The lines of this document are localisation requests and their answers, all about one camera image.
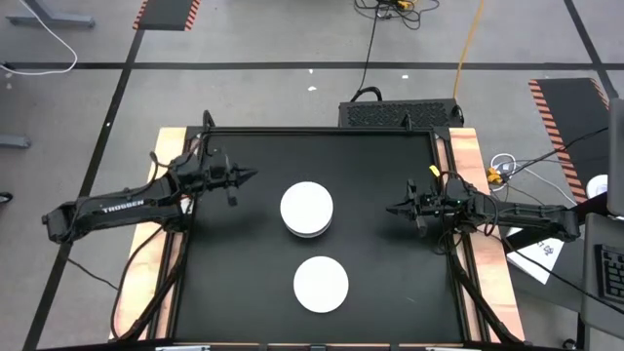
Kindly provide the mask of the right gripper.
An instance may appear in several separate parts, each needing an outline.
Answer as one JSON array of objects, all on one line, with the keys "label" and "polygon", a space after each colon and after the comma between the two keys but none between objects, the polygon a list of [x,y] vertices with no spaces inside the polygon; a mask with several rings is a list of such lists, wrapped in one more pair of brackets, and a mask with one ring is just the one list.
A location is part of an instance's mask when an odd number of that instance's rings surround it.
[{"label": "right gripper", "polygon": [[386,210],[392,215],[408,217],[415,222],[420,238],[428,236],[426,216],[444,217],[450,212],[449,201],[438,193],[419,193],[412,179],[408,180],[408,200],[390,205]]}]

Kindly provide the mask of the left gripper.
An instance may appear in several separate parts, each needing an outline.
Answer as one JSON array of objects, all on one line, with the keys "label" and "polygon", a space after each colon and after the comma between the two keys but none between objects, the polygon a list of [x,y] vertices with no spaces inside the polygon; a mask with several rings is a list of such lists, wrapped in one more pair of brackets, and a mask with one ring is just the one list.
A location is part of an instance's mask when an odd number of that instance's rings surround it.
[{"label": "left gripper", "polygon": [[238,205],[237,189],[257,174],[257,169],[238,169],[220,149],[211,154],[202,153],[199,156],[199,166],[201,179],[197,196],[201,197],[207,191],[223,189],[229,206]]}]

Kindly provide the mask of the medium white bowl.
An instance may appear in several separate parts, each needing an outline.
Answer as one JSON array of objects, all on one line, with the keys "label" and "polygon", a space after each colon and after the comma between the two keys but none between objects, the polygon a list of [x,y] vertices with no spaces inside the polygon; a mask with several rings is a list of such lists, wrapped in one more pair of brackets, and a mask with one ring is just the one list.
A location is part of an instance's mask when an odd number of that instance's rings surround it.
[{"label": "medium white bowl", "polygon": [[332,195],[317,182],[298,182],[283,194],[280,215],[290,228],[301,233],[313,233],[332,223]]}]

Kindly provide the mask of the small white bowl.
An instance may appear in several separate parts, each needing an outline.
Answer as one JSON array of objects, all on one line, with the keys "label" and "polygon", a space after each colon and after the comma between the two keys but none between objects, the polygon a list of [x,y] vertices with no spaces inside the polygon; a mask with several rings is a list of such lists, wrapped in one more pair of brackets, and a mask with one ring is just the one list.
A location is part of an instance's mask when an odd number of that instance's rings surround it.
[{"label": "small white bowl", "polygon": [[320,229],[320,230],[318,230],[318,231],[315,231],[315,232],[313,232],[313,233],[307,233],[307,234],[306,234],[306,233],[301,233],[301,232],[298,232],[298,231],[296,231],[296,230],[294,230],[294,229],[292,229],[292,228],[290,228],[289,226],[287,226],[287,225],[286,225],[287,229],[288,229],[288,230],[289,230],[289,231],[290,231],[293,235],[295,235],[295,236],[297,236],[297,237],[299,237],[299,238],[305,238],[305,239],[308,239],[308,238],[315,238],[315,237],[318,237],[318,236],[322,235],[323,233],[325,233],[325,232],[326,232],[326,231],[330,228],[330,226],[331,226],[331,223],[329,222],[329,223],[328,223],[327,225],[325,225],[322,229]]}]

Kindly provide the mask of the large white bowl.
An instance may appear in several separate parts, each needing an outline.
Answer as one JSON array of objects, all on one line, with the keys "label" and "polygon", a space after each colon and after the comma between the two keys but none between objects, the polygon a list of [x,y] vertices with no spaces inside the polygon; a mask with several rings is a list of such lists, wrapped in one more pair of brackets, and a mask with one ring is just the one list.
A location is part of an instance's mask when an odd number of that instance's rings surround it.
[{"label": "large white bowl", "polygon": [[328,256],[313,256],[296,269],[293,292],[297,301],[308,311],[330,313],[346,299],[349,279],[346,270]]}]

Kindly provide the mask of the black computer tower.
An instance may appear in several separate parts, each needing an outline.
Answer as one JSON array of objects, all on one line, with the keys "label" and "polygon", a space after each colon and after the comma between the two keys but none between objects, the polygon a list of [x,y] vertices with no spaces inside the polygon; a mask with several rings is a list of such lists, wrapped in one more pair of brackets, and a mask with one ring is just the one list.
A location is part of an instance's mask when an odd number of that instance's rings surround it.
[{"label": "black computer tower", "polygon": [[461,128],[461,107],[452,98],[342,102],[338,126],[342,128],[403,127],[409,117],[414,128]]}]

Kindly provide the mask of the white paper sheet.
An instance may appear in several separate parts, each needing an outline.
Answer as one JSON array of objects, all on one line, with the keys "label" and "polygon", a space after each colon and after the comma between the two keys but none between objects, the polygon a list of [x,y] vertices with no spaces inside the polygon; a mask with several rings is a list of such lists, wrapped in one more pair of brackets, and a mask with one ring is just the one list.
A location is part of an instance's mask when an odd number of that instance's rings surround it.
[{"label": "white paper sheet", "polygon": [[507,253],[507,260],[537,282],[545,285],[563,250],[564,242],[546,239],[518,251]]}]

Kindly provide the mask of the black hazard-striped floor mat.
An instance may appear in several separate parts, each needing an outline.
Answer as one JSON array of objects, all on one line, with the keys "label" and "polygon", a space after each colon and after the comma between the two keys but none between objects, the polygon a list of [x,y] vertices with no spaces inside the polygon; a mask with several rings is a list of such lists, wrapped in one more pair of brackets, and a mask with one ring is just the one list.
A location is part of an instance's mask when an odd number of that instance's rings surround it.
[{"label": "black hazard-striped floor mat", "polygon": [[534,79],[528,87],[573,202],[580,204],[588,200],[587,182],[608,173],[608,100],[592,78]]},{"label": "black hazard-striped floor mat", "polygon": [[190,31],[202,0],[142,0],[135,30]]}]

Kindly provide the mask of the white cup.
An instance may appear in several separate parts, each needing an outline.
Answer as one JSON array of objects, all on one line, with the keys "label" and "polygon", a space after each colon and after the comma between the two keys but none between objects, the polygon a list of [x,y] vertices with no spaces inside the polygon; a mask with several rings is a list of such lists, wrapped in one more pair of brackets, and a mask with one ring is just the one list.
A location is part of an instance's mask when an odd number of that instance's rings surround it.
[{"label": "white cup", "polygon": [[608,175],[595,175],[586,185],[586,194],[588,199],[595,198],[607,192]]}]

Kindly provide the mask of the grey desk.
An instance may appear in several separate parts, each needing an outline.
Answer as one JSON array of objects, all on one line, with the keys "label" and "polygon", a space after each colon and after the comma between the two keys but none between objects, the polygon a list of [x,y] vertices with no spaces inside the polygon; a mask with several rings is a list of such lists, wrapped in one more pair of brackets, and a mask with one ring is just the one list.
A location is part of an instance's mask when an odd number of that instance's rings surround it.
[{"label": "grey desk", "polygon": [[613,247],[624,253],[624,221],[599,214],[586,216],[582,272],[583,290],[589,296],[583,297],[580,318],[588,329],[624,340],[624,303],[603,299],[599,294],[597,245]]}]

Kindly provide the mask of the black keyboard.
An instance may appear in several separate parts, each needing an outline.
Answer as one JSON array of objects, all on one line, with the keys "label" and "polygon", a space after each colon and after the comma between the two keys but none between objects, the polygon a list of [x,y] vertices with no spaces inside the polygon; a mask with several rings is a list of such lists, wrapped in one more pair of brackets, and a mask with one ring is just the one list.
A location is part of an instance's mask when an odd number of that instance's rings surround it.
[{"label": "black keyboard", "polygon": [[601,297],[624,304],[624,248],[600,244],[595,254]]}]

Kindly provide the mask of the grey monitor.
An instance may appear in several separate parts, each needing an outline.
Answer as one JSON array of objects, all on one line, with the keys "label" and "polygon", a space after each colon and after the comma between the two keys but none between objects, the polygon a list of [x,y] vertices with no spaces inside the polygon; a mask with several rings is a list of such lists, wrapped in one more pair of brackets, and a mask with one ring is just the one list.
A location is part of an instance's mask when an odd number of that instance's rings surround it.
[{"label": "grey monitor", "polygon": [[613,215],[624,216],[624,99],[609,105],[607,207]]}]

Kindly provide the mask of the grey stand foot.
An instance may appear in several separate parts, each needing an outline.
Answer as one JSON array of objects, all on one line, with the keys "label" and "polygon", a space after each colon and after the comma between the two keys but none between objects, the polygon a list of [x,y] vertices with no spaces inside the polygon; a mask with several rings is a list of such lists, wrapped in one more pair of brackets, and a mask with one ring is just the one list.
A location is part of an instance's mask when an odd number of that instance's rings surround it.
[{"label": "grey stand foot", "polygon": [[27,136],[1,135],[0,147],[13,147],[26,149],[31,146],[31,140]]},{"label": "grey stand foot", "polygon": [[28,15],[6,15],[5,19],[13,25],[36,25],[45,24],[52,27],[86,27],[93,28],[95,19],[89,16],[60,13],[50,10],[43,0],[20,0]]}]

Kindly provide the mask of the black aluminium table frame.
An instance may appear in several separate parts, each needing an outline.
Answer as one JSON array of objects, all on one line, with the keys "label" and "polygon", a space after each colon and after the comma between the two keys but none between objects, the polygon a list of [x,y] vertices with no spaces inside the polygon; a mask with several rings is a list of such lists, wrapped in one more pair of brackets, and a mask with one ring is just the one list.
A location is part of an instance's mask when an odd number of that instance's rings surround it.
[{"label": "black aluminium table frame", "polygon": [[[433,181],[429,132],[338,128],[221,129],[210,139],[256,169],[229,206],[221,192],[197,203],[186,265],[173,298],[180,341],[421,343],[457,341],[467,328],[449,262],[388,212],[408,180]],[[334,202],[329,230],[295,237],[279,215],[287,188],[325,186]],[[293,277],[326,255],[346,270],[345,301],[329,313],[306,310]]]}]

